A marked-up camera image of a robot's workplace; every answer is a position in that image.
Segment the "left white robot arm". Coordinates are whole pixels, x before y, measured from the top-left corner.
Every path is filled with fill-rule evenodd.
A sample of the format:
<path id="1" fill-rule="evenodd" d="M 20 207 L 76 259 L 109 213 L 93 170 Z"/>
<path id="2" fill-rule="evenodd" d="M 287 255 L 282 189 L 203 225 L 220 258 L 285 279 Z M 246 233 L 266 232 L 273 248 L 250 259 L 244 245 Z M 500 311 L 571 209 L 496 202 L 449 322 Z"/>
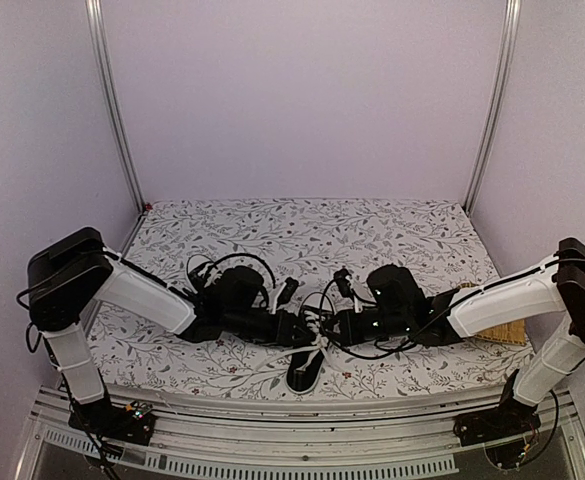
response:
<path id="1" fill-rule="evenodd" d="M 292 278 L 269 293 L 256 270 L 245 265 L 219 270 L 211 263 L 193 279 L 191 290 L 169 285 L 107 248 L 92 227 L 28 261 L 27 287 L 17 301 L 82 405 L 83 419 L 98 433 L 113 433 L 121 415 L 105 400 L 107 389 L 79 326 L 91 301 L 110 303 L 190 343 L 215 340 L 223 333 L 279 347 L 305 347 L 315 338 L 304 320 L 283 308 L 298 287 Z"/>

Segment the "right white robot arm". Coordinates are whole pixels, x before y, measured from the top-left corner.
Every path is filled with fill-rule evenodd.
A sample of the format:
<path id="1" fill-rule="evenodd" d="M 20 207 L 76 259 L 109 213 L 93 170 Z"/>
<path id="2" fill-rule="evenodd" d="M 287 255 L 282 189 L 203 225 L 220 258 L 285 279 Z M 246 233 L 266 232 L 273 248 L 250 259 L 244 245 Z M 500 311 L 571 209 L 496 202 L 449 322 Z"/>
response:
<path id="1" fill-rule="evenodd" d="M 447 346 L 513 321 L 562 314 L 540 352 L 510 376 L 503 403 L 490 412 L 496 435 L 511 435 L 526 422 L 528 409 L 585 360 L 585 245 L 575 238 L 561 240 L 538 264 L 482 286 L 426 296 L 411 271 L 394 264 L 369 274 L 367 286 L 372 307 L 341 310 L 322 321 L 339 347 L 400 335 L 421 346 Z"/>

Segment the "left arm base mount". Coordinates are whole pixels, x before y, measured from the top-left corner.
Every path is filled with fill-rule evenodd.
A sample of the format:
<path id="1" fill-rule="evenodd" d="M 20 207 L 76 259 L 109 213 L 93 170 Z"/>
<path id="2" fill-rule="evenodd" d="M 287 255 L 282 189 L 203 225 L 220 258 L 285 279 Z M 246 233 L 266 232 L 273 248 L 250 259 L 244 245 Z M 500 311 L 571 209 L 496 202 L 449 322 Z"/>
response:
<path id="1" fill-rule="evenodd" d="M 108 396 L 88 404 L 71 403 L 68 424 L 97 437 L 148 446 L 157 417 L 152 408 L 133 401 L 125 407 L 115 406 Z"/>

